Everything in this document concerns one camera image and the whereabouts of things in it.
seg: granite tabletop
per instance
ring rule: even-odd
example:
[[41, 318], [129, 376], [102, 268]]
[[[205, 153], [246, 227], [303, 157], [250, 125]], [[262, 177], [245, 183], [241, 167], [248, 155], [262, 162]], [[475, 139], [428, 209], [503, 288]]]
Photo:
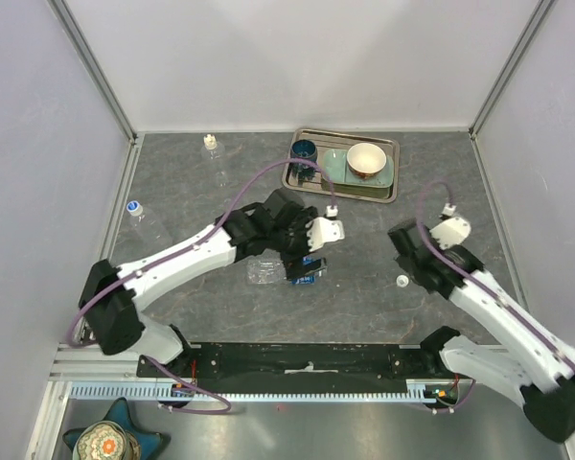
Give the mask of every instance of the granite tabletop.
[[[401, 146], [399, 194], [390, 204], [339, 199], [345, 240], [320, 254], [328, 271], [312, 285], [255, 285], [242, 261], [209, 272], [155, 301], [146, 313], [174, 324], [190, 340], [418, 343], [443, 325], [478, 343], [494, 339], [473, 319], [443, 299], [411, 283], [397, 287], [403, 274], [387, 237], [390, 227], [414, 217], [418, 193], [435, 178], [454, 189], [460, 214], [471, 221], [467, 248], [513, 294], [500, 240], [471, 141], [465, 132], [375, 132]], [[242, 184], [271, 161], [285, 158], [291, 133], [224, 133], [221, 161], [200, 153], [201, 134], [148, 134], [129, 199], [159, 215], [174, 242], [190, 238], [220, 216]], [[281, 187], [277, 169], [245, 194], [242, 205], [264, 201]], [[442, 189], [430, 195], [427, 223], [434, 225], [446, 201]], [[323, 195], [300, 194], [322, 210]], [[122, 264], [154, 253], [140, 241], [125, 217], [111, 261]], [[266, 259], [276, 258], [264, 255]]]

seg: metal tray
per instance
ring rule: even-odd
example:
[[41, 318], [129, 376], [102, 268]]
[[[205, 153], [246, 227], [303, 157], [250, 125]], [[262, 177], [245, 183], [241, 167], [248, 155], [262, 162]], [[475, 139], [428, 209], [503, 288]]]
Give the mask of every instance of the metal tray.
[[[291, 144], [301, 139], [313, 141], [317, 146], [317, 163], [324, 164], [324, 155], [328, 149], [345, 149], [360, 142], [369, 142], [379, 146], [386, 155], [394, 160], [394, 182], [388, 188], [369, 188], [349, 185], [334, 185], [337, 196], [346, 198], [363, 199], [365, 201], [375, 201], [376, 203], [391, 203], [398, 194], [399, 181], [399, 156], [400, 147], [398, 142], [391, 139], [377, 139], [374, 137], [358, 136], [354, 134], [344, 134], [341, 132], [322, 131], [303, 127], [294, 133]], [[310, 192], [312, 194], [329, 195], [330, 187], [319, 172], [313, 177], [302, 178], [290, 172], [291, 165], [286, 165], [282, 177], [282, 183], [291, 190]]]

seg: white wall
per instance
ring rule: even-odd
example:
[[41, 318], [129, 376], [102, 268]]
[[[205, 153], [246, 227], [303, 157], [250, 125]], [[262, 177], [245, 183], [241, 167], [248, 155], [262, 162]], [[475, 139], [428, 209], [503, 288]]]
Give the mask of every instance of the white wall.
[[126, 152], [47, 2], [0, 0], [0, 459], [24, 456]]
[[134, 126], [467, 127], [537, 0], [68, 0]]
[[556, 3], [479, 141], [529, 306], [575, 345], [575, 0]]

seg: dark blue mug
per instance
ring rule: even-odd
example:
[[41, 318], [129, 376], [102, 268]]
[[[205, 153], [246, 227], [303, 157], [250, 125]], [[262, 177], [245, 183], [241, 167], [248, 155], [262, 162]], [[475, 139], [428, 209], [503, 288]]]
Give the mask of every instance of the dark blue mug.
[[[291, 158], [302, 158], [303, 160], [317, 163], [317, 147], [312, 141], [301, 139], [291, 145], [289, 156]], [[299, 177], [311, 177], [315, 175], [314, 168], [297, 163], [291, 165], [291, 172], [292, 174], [298, 174]]]

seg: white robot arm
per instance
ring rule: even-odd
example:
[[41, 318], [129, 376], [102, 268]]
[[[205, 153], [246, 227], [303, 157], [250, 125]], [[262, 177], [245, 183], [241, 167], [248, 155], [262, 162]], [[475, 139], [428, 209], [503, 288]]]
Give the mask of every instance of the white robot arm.
[[[211, 224], [190, 239], [136, 262], [113, 267], [103, 260], [92, 266], [80, 308], [106, 286], [128, 277], [85, 314], [105, 355], [129, 350], [169, 363], [190, 345], [177, 328], [144, 315], [157, 298], [197, 276], [267, 249], [280, 253], [289, 280], [298, 279], [325, 264], [324, 259], [305, 263], [305, 256], [344, 238], [335, 208], [328, 207], [326, 216], [319, 217], [316, 208], [305, 207], [298, 195], [286, 189], [276, 190], [264, 203], [233, 211], [209, 240], [196, 244], [214, 228]], [[192, 250], [184, 251], [191, 245]]]
[[430, 251], [415, 219], [388, 233], [399, 252], [397, 262], [417, 284], [429, 292], [439, 292], [476, 319], [508, 353], [476, 345], [448, 327], [429, 336], [423, 346], [438, 353], [451, 372], [473, 378], [522, 407], [531, 423], [549, 439], [564, 441], [575, 431], [575, 348], [545, 329], [461, 245], [471, 226], [454, 211], [446, 205], [443, 221], [425, 231], [435, 252], [467, 277]]

